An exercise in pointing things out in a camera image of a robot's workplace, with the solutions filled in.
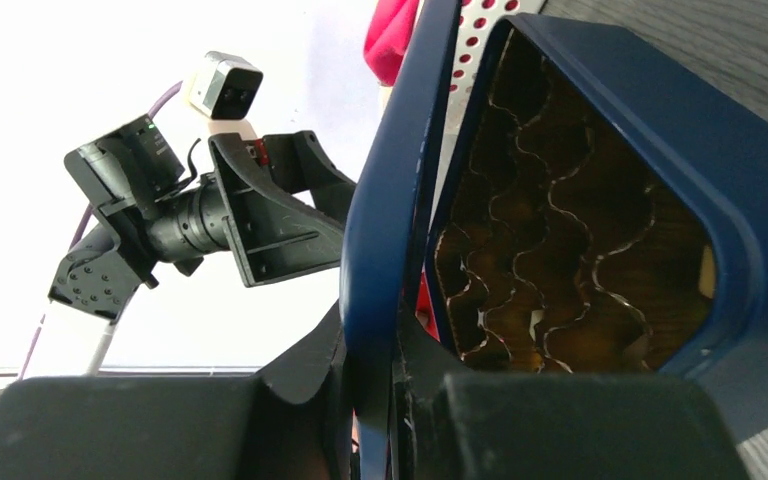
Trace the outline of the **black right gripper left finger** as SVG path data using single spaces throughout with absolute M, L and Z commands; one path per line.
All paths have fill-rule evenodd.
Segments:
M 346 479 L 339 311 L 248 376 L 49 377 L 0 392 L 0 479 Z

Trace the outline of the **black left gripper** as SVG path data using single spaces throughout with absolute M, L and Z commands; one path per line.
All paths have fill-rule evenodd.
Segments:
M 208 146 L 216 179 L 182 163 L 144 114 L 66 154 L 112 242 L 96 273 L 152 286 L 158 263 L 189 276 L 229 248 L 248 287 L 339 266 L 356 183 L 313 131 L 254 140 L 223 133 Z

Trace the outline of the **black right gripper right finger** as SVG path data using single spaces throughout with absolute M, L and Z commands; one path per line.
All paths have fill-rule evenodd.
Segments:
M 661 375 L 470 369 L 401 312 L 398 479 L 745 479 L 714 403 Z

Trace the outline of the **blue tin lid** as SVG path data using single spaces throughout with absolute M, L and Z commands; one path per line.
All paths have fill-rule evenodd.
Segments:
M 347 217 L 340 312 L 363 479 L 388 476 L 393 348 L 417 300 L 460 14 L 424 2 Z

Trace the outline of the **blue chocolate tin box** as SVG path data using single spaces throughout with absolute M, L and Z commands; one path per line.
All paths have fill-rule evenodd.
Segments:
M 768 123 L 625 28 L 494 25 L 427 270 L 472 368 L 680 376 L 768 428 Z

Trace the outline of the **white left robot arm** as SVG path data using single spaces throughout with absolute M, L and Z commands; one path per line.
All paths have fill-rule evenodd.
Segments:
M 98 225 L 56 270 L 58 306 L 115 327 L 153 268 L 234 255 L 248 287 L 335 268 L 355 185 L 310 131 L 207 140 L 181 162 L 148 117 L 65 156 Z M 0 479 L 356 479 L 340 312 L 243 376 L 18 381 L 0 392 Z

